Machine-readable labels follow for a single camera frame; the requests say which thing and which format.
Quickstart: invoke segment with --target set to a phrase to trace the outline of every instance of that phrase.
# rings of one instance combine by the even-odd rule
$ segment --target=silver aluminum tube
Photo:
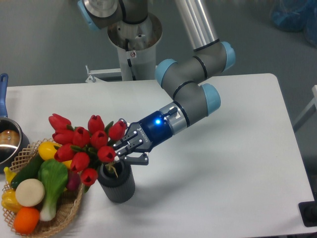
[[[175,2],[194,50],[218,39],[203,0],[176,0]]]

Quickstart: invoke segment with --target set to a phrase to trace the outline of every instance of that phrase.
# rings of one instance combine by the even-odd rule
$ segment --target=yellow bell pepper
[[[54,154],[57,151],[54,146],[60,147],[59,144],[51,141],[45,141],[39,145],[39,154],[44,161],[54,159]]]
[[[1,205],[6,210],[14,213],[17,213],[22,208],[22,205],[16,200],[15,191],[12,188],[2,194]]]
[[[68,169],[70,169],[71,160],[64,161],[62,163],[65,164]]]
[[[11,183],[12,179],[14,178],[14,176],[16,176],[15,172],[12,172],[9,167],[5,167],[3,169],[4,174],[5,174],[5,179],[8,181],[8,183]]]

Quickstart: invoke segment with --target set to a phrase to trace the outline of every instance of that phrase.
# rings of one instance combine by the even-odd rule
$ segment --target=tulip bouquet
[[[73,127],[71,121],[58,114],[49,117],[49,122],[55,130],[53,140],[61,146],[56,146],[54,159],[59,162],[71,161],[70,169],[80,173],[80,180],[85,185],[85,191],[98,178],[97,169],[105,165],[109,173],[117,176],[115,167],[116,153],[113,144],[125,133],[126,124],[113,121],[105,126],[100,116],[92,115],[88,121],[88,130],[84,127]]]

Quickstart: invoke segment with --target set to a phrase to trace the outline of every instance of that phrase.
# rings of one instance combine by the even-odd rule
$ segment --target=pot handle
[[[9,76],[6,73],[0,75],[0,118],[7,118],[8,112],[5,106],[6,88]]]

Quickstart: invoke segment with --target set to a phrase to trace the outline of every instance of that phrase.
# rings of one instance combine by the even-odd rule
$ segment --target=orange fruit
[[[40,219],[40,212],[34,207],[22,207],[15,216],[13,228],[16,232],[29,235]]]

